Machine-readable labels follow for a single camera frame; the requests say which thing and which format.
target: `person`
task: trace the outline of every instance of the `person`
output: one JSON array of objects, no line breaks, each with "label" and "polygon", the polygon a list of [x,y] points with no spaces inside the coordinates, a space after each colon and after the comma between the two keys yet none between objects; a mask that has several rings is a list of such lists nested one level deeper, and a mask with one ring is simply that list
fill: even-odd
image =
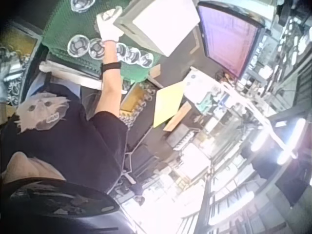
[{"label": "person", "polygon": [[97,15],[105,56],[94,116],[86,119],[80,87],[40,73],[30,95],[1,130],[3,185],[45,177],[107,193],[120,178],[128,129],[118,119],[122,79],[116,42],[123,32],[113,22],[121,11],[117,7]]},{"label": "person", "polygon": [[145,197],[143,197],[143,187],[141,183],[137,180],[133,173],[125,173],[124,176],[129,181],[128,189],[134,193],[133,199],[142,206],[145,202]]}]

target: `fluorescent light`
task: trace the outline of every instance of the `fluorescent light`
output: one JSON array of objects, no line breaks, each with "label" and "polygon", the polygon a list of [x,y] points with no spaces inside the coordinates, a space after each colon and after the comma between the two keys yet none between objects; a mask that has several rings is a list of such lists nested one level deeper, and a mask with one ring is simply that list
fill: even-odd
[{"label": "fluorescent light", "polygon": [[250,150],[252,152],[255,152],[257,150],[259,150],[261,148],[261,146],[264,144],[264,142],[267,140],[269,136],[269,133],[265,130],[262,130],[258,136],[256,137],[256,139],[253,141]]},{"label": "fluorescent light", "polygon": [[297,62],[297,54],[298,54],[297,51],[294,51],[292,54],[292,66],[294,66]]},{"label": "fluorescent light", "polygon": [[280,121],[280,122],[277,122],[276,125],[275,125],[275,127],[276,127],[276,128],[284,127],[284,126],[286,126],[286,123],[287,123],[287,121]]},{"label": "fluorescent light", "polygon": [[273,80],[271,79],[269,84],[268,84],[267,90],[269,90],[271,88],[272,84],[273,84]]},{"label": "fluorescent light", "polygon": [[312,41],[312,27],[309,29],[309,37],[310,37],[310,41]]},{"label": "fluorescent light", "polygon": [[277,72],[277,69],[278,69],[278,65],[275,66],[274,74]]},{"label": "fluorescent light", "polygon": [[[290,151],[292,151],[296,147],[305,124],[306,124],[306,120],[304,118],[300,118],[297,121],[293,129],[292,135],[288,139],[288,142],[286,144]],[[286,151],[283,151],[277,159],[277,164],[283,165],[289,159],[289,157],[290,157],[290,154],[287,153]]]},{"label": "fluorescent light", "polygon": [[309,36],[308,35],[302,36],[298,43],[299,55],[301,55],[306,50],[306,47],[308,46],[308,44],[309,44]]},{"label": "fluorescent light", "polygon": [[298,36],[295,36],[295,37],[293,38],[293,45],[294,45],[294,46],[297,46],[297,45],[298,45]]},{"label": "fluorescent light", "polygon": [[279,80],[281,79],[282,73],[283,73],[283,71],[280,70],[280,71],[279,71],[279,74],[278,74],[278,77],[277,77],[277,82],[279,82]]},{"label": "fluorescent light", "polygon": [[254,198],[253,192],[248,192],[242,196],[242,198],[237,201],[234,205],[230,206],[224,212],[220,212],[219,214],[215,215],[209,220],[209,225],[215,225],[224,219],[228,218],[229,216],[233,215],[237,211],[239,211],[242,207],[248,204]]}]

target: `monitor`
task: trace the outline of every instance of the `monitor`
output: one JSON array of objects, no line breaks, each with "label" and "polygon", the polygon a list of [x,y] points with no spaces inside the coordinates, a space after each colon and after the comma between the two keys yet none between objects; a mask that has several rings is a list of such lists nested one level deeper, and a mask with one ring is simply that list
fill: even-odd
[{"label": "monitor", "polygon": [[198,12],[206,56],[240,78],[259,43],[263,25],[231,8],[212,3],[200,2]]}]

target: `white container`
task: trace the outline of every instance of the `white container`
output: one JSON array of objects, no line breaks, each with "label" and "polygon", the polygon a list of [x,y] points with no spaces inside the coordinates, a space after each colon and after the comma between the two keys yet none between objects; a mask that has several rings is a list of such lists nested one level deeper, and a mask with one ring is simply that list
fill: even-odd
[{"label": "white container", "polygon": [[192,0],[134,0],[115,26],[140,46],[169,56],[199,21]]}]

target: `hand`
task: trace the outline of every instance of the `hand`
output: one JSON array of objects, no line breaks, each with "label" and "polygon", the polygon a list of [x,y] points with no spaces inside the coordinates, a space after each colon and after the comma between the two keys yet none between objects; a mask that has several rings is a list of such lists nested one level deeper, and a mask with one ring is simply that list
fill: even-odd
[{"label": "hand", "polygon": [[121,13],[121,6],[116,6],[115,9],[97,15],[97,25],[103,42],[108,40],[117,42],[119,41],[119,37],[123,35],[123,31],[114,26],[115,20]]}]

